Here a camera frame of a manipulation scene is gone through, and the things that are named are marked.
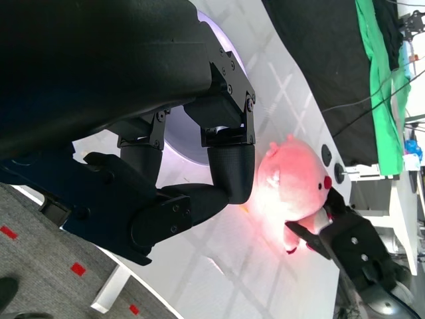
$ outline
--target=green cloth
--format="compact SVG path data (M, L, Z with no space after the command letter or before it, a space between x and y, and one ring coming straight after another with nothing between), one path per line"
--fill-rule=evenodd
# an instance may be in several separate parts
M408 82L404 75L402 53L400 52L400 69L392 74L388 53L385 49L383 34L379 29L375 8L372 0L356 0L359 27L366 54L371 62L370 87L371 106L375 107L391 95L392 83L394 90L401 88ZM400 125L404 130L404 113L410 85L407 85L396 94ZM398 175L403 170L403 139L398 134L396 123L391 112L389 98L372 111L377 139L379 170L381 175Z

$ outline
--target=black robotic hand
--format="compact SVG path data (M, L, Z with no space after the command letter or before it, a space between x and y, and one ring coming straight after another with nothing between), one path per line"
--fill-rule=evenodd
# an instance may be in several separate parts
M248 200L255 93L190 2L3 1L0 21L0 181L44 194L57 225L146 265L155 243ZM180 105L200 126L214 185L157 189ZM120 158L75 161L72 142L103 129L119 136Z

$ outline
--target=black shoe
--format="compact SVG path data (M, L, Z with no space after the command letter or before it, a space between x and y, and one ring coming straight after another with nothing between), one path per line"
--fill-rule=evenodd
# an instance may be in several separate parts
M18 292L18 281L13 278L0 278L0 314L5 311Z

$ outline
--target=plush toy ear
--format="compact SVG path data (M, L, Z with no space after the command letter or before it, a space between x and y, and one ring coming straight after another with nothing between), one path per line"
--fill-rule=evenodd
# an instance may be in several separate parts
M276 154L276 152L278 151L279 146L277 145L276 142L271 142L270 143L270 149L267 151L266 156L267 157L271 157L274 154Z

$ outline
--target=stuffed animal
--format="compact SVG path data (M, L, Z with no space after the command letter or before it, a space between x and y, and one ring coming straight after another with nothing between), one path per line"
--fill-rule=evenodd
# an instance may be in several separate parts
M332 179L320 158L305 142L288 136L282 144L270 144L256 172L256 183L246 210L262 210L262 216L272 220L269 228L280 229L285 250L293 253L299 237L285 221L299 221L317 233L329 222L322 209Z

